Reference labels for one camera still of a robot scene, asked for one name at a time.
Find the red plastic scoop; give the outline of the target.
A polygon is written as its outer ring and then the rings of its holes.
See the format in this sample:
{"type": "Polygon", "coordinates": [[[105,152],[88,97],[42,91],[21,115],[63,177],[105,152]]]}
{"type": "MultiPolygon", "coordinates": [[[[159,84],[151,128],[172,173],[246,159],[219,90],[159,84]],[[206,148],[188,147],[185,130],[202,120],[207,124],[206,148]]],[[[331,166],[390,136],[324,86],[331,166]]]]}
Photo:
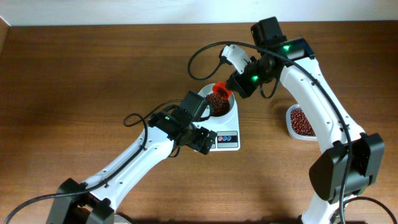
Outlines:
{"type": "Polygon", "coordinates": [[[212,87],[213,93],[222,100],[228,100],[232,95],[232,91],[226,87],[226,82],[217,82],[212,87]]]}

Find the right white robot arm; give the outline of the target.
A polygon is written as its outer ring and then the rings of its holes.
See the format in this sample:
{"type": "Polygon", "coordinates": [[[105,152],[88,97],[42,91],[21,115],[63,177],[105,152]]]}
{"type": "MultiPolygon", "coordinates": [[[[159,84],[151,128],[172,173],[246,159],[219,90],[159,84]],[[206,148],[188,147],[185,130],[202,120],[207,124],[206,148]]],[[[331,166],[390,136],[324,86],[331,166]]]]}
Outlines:
{"type": "Polygon", "coordinates": [[[315,53],[303,38],[288,40],[275,17],[251,27],[250,57],[245,45],[225,44],[221,57],[235,67],[226,86],[247,98],[265,83],[283,85],[309,121],[321,156],[309,170],[314,196],[300,223],[344,223],[345,206],[375,183],[385,144],[366,134],[346,112],[327,84],[315,53]]]}

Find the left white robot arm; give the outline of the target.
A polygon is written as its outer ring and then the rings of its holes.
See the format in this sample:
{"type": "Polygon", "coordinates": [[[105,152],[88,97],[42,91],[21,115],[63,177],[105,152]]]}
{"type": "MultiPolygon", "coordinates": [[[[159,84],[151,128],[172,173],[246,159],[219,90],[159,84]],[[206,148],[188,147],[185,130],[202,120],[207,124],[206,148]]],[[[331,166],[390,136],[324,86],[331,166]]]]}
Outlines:
{"type": "Polygon", "coordinates": [[[183,146],[209,153],[216,133],[195,126],[208,120],[205,111],[212,112],[212,104],[192,91],[158,106],[142,120],[140,136],[102,171],[81,184],[68,179],[59,187],[63,196],[53,201],[47,223],[114,223],[124,197],[156,164],[183,146]]]}

